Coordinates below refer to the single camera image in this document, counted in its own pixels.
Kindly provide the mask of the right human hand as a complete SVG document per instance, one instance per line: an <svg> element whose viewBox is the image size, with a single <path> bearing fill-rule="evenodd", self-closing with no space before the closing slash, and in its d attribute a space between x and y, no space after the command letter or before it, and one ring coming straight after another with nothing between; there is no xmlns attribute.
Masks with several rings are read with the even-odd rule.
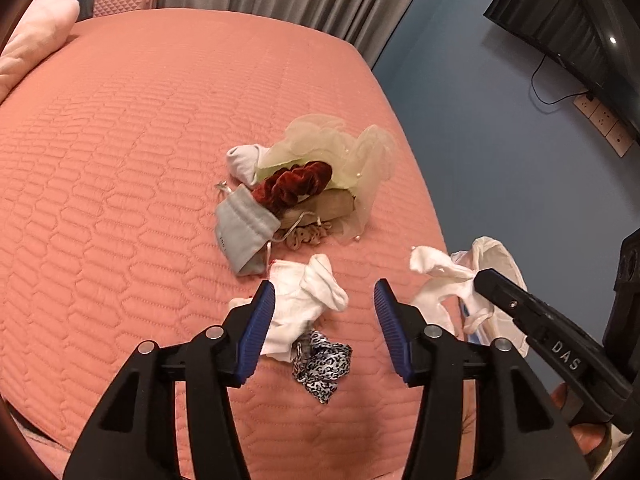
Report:
<svg viewBox="0 0 640 480"><path fill-rule="evenodd" d="M611 427L598 424L577 424L570 431L582 451L589 470L595 474L611 451Z"/></svg>

